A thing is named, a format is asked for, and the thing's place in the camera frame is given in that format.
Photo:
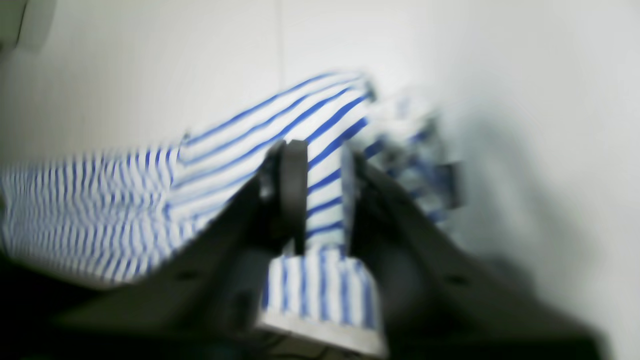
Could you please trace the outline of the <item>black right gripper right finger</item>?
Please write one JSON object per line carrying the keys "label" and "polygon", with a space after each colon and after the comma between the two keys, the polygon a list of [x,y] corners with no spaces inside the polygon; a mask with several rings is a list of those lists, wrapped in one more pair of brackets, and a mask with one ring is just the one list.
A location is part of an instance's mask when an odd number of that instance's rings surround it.
{"label": "black right gripper right finger", "polygon": [[593,330],[464,253],[351,149],[350,253],[373,275],[391,360],[601,360]]}

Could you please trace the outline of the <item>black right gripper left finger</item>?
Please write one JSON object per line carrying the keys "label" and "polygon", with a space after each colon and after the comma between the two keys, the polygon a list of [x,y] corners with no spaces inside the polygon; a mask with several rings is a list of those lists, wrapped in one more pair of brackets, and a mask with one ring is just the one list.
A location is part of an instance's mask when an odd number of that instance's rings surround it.
{"label": "black right gripper left finger", "polygon": [[307,142],[279,141],[222,213],[137,284],[44,314],[52,290],[1,276],[5,360],[267,360],[269,264],[305,249]]}

